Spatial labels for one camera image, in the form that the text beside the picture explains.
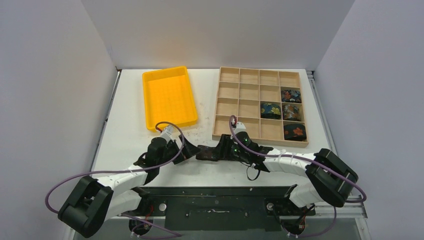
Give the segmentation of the yellow plastic tray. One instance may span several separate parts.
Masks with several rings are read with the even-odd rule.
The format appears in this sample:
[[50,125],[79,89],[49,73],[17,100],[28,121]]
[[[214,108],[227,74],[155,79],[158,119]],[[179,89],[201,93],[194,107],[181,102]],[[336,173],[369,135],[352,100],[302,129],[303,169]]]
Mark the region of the yellow plastic tray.
[[189,127],[198,113],[186,66],[147,71],[142,74],[142,89],[147,130],[155,132],[158,122]]

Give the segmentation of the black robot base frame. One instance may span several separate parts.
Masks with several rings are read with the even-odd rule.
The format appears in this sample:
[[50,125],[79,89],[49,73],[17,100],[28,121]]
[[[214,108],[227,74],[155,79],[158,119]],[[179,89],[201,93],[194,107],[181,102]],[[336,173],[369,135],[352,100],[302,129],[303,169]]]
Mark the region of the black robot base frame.
[[351,197],[343,207],[326,202],[298,207],[290,201],[288,186],[259,187],[135,187],[121,195],[103,193],[100,198],[85,195],[77,203],[88,216],[88,228],[78,232],[91,237],[97,226],[123,215],[130,226],[145,220],[164,218],[167,229],[177,231],[278,231],[281,226],[298,226],[303,217],[365,218],[363,204]]

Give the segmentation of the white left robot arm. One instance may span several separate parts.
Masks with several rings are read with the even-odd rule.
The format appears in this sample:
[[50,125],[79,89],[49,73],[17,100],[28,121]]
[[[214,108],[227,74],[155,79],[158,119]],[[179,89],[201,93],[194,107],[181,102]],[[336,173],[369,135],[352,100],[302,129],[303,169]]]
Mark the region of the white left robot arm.
[[146,152],[123,172],[94,178],[83,176],[58,211],[60,221],[85,238],[92,237],[108,219],[133,211],[144,215],[149,201],[136,191],[159,175],[160,166],[181,163],[201,152],[184,137],[182,146],[170,136],[151,140]]

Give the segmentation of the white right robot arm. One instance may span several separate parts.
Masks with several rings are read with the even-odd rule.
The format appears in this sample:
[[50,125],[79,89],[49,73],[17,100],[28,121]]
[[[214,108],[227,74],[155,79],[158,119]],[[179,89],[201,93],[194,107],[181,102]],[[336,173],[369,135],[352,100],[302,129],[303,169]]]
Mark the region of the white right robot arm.
[[305,184],[294,184],[284,194],[282,207],[290,215],[303,207],[325,202],[341,208],[356,186],[358,175],[327,148],[316,153],[294,153],[258,145],[245,132],[222,134],[215,147],[209,147],[202,159],[236,161],[260,172],[282,172],[307,178]]

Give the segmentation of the wooden compartment organizer box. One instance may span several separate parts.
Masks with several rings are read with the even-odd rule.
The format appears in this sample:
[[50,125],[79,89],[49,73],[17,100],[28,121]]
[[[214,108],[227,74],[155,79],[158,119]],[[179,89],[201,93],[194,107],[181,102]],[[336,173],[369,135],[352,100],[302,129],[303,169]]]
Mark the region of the wooden compartment organizer box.
[[[298,90],[301,103],[282,102],[281,90]],[[261,118],[260,104],[268,102],[294,105],[299,108],[301,121]],[[285,146],[305,148],[309,144],[308,127],[304,114],[304,96],[301,75],[297,71],[266,70],[253,68],[221,67],[216,97],[212,137],[229,134],[228,122],[231,115],[243,123],[247,133],[254,141]],[[303,124],[307,139],[291,141],[284,139],[284,125]]]

